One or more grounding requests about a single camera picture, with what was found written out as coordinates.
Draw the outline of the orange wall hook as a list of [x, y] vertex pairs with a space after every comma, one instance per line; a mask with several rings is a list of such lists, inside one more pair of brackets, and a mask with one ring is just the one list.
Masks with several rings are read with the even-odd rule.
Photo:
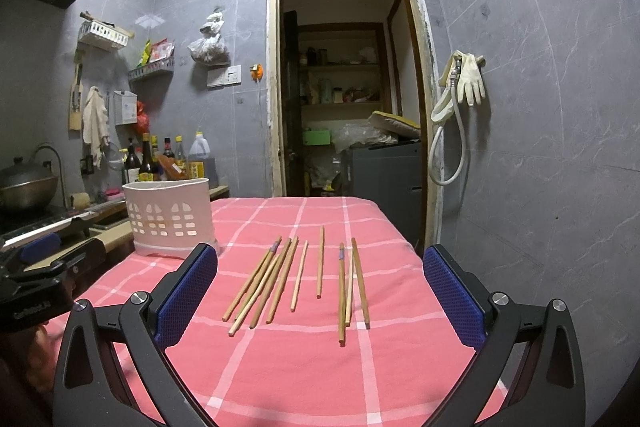
[[262, 64], [253, 64], [250, 66], [250, 77], [256, 82], [262, 80], [264, 77], [264, 69], [262, 68]]

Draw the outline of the pale wooden chopstick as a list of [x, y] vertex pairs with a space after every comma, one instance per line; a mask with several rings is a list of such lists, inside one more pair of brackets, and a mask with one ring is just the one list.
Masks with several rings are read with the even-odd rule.
[[352, 293], [354, 292], [354, 272], [355, 260], [354, 254], [348, 255], [348, 272], [346, 283], [346, 309], [345, 309], [345, 326], [349, 327], [352, 323]]
[[317, 284], [316, 284], [317, 299], [320, 299], [322, 296], [324, 247], [326, 247], [326, 229], [324, 228], [324, 225], [321, 225], [320, 233], [319, 233], [318, 265], [317, 265]]

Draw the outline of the white plastic bag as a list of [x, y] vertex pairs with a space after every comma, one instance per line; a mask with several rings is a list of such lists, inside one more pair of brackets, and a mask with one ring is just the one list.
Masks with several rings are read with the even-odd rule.
[[191, 58], [195, 63], [207, 67], [230, 65], [229, 49], [221, 35], [223, 27], [224, 10], [217, 6], [198, 30], [201, 37], [188, 45]]

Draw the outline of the grey wall rack shelf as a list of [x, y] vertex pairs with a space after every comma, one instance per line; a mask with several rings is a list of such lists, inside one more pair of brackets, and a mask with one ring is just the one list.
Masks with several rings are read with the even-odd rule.
[[127, 78], [129, 82], [134, 82], [157, 75], [169, 74], [174, 71], [174, 67], [175, 57], [170, 56], [163, 58], [163, 60], [149, 62], [143, 66], [131, 69], [127, 74]]

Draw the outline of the dark grey cabinet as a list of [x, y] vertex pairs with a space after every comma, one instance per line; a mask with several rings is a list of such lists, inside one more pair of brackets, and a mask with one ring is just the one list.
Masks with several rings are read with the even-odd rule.
[[422, 171], [418, 143], [372, 145], [341, 153], [343, 193], [375, 202], [398, 232], [418, 246]]

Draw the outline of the yellow edged cushion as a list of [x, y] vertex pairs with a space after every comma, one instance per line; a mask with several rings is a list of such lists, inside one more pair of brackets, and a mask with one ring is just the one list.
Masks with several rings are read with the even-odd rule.
[[403, 136], [408, 139], [420, 139], [421, 127], [404, 117], [375, 110], [368, 118], [369, 124], [378, 130]]

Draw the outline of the white perforated utensil holder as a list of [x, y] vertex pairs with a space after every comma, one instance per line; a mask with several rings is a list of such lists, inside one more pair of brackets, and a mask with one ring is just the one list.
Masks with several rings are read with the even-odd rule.
[[137, 255], [186, 259], [199, 243], [218, 248], [206, 178], [132, 182], [124, 195]]

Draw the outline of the white wall basket shelf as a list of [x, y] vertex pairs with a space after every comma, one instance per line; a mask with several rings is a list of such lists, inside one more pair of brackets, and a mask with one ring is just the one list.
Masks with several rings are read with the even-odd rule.
[[107, 23], [94, 17], [89, 12], [81, 12], [82, 24], [78, 31], [78, 42], [94, 46], [104, 51], [118, 51], [128, 46], [134, 38], [134, 32]]

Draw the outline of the metal wok with lid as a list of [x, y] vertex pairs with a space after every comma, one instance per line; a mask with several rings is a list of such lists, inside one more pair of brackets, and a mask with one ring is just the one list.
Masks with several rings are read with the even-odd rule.
[[50, 168], [13, 158], [13, 165], [1, 170], [1, 205], [6, 208], [46, 207], [58, 189], [58, 176]]

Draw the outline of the large vinegar jug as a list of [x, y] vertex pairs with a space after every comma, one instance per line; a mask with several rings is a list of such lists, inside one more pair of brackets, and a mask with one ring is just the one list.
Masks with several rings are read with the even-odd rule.
[[189, 150], [188, 173], [190, 179], [207, 179], [210, 188], [217, 187], [219, 184], [215, 159], [201, 131], [195, 133]]

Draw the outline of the grey wall box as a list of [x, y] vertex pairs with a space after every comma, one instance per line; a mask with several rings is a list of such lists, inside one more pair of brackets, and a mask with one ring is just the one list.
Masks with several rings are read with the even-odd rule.
[[115, 91], [113, 93], [114, 102], [114, 125], [125, 126], [125, 124], [135, 124], [137, 122], [138, 98], [130, 91]]

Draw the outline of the dark wine bottle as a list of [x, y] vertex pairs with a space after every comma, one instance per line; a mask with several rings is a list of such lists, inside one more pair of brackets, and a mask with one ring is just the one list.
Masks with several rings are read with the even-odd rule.
[[134, 147], [134, 142], [132, 142], [132, 139], [129, 139], [129, 145], [127, 147], [127, 156], [124, 162], [126, 184], [134, 183], [139, 180], [140, 167], [141, 167], [141, 164], [136, 154], [136, 148]]

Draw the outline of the red plastic bag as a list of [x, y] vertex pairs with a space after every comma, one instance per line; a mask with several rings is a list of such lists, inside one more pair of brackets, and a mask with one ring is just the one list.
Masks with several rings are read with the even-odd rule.
[[141, 101], [137, 101], [137, 115], [136, 122], [134, 123], [134, 131], [138, 135], [144, 135], [150, 132], [150, 120], [149, 115], [145, 113], [144, 104]]

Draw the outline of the beige hanging towel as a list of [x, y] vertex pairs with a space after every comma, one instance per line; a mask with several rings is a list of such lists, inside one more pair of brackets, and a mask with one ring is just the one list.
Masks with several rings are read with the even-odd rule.
[[101, 168], [111, 135], [104, 96], [98, 87], [90, 88], [82, 111], [82, 141], [90, 148], [94, 167]]

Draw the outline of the white rubber glove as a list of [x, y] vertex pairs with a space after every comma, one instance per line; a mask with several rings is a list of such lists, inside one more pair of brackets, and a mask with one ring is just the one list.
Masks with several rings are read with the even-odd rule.
[[469, 106], [482, 104], [486, 91], [478, 58], [473, 54], [461, 54], [461, 68], [457, 87], [457, 100]]

